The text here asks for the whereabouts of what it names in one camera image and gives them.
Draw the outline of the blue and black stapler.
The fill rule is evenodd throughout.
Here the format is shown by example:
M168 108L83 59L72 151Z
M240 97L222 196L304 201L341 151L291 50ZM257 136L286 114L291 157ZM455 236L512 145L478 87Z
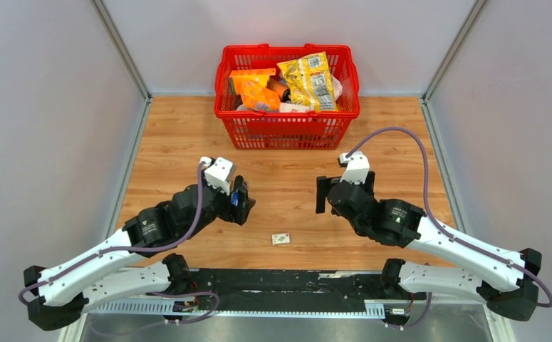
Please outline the blue and black stapler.
M237 175L231 189L231 204L239 209L245 208L248 198L246 181L243 176Z

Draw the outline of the white staple box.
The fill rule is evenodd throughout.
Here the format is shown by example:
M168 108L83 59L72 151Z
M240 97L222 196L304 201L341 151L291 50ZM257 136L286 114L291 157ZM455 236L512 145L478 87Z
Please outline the white staple box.
M290 236L289 233L272 234L271 235L271 241L272 241L273 246L290 244L291 243L291 236Z

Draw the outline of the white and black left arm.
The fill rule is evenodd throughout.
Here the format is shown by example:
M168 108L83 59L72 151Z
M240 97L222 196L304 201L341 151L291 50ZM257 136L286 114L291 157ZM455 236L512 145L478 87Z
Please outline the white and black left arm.
M124 267L171 251L216 219L246 223L256 201L237 177L229 193L208 185L190 185L142 210L99 245L61 265L30 266L24 271L28 319L44 331L68 326L107 302L158 292L190 295L194 288L184 257L175 253L137 271Z

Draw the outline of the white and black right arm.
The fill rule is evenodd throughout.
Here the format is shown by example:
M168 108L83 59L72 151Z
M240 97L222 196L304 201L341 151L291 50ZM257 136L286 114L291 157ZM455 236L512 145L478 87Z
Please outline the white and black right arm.
M540 252L496 247L431 219L409 202L378 200L372 189L373 182L354 185L340 177L317 177L316 213L324 213L330 204L331 213L346 219L360 237L454 264L447 268L388 259L380 278L384 295L395 299L405 292L449 294L486 304L511 320L532 317L539 296L533 277L541 268Z

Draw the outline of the red plastic shopping basket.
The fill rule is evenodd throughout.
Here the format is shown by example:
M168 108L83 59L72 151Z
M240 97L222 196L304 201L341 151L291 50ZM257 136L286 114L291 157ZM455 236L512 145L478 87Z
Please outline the red plastic shopping basket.
M245 110L236 106L230 85L232 71L274 68L278 62L324 52L333 76L343 93L335 112L280 113ZM222 51L214 82L214 113L238 149L333 150L343 139L349 124L360 114L360 83L352 51L345 45L270 46L230 45Z

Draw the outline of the yellow snack bag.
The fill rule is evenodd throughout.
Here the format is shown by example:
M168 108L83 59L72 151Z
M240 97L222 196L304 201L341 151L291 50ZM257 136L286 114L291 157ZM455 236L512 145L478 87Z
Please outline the yellow snack bag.
M290 102L315 112L338 111L333 79L325 52L277 63L290 90Z

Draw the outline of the orange snack packet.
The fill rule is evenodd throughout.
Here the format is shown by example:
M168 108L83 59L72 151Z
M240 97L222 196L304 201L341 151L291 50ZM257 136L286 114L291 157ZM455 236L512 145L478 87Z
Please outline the orange snack packet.
M246 88L241 99L245 107L255 111L278 110L281 104L277 93L266 88Z

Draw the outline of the orange carton box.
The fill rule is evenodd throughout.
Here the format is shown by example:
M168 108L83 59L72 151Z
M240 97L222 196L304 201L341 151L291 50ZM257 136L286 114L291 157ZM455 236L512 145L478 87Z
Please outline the orange carton box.
M229 74L229 85L232 93L240 95L242 84L250 81L265 88L272 76L276 75L275 68L234 70Z

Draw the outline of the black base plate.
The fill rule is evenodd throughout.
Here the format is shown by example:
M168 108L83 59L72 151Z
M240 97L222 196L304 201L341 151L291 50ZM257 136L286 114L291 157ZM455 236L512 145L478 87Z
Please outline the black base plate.
M409 301L379 274L277 269L198 269L167 294L216 293L228 309L357 309L361 301Z

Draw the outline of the aluminium frame rail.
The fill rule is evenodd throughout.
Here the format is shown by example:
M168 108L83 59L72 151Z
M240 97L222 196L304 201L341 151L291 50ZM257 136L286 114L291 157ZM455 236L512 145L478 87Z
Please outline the aluminium frame rail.
M138 92L144 99L146 103L149 103L152 100L151 92L149 91L146 82L144 81L139 68L134 62L127 46L117 28L116 23L114 22L110 11L102 0L90 0L90 4L93 6L98 18L103 25L106 33L108 34L110 40L112 41L121 61L123 62L125 69L127 70L129 76L132 78L135 87Z

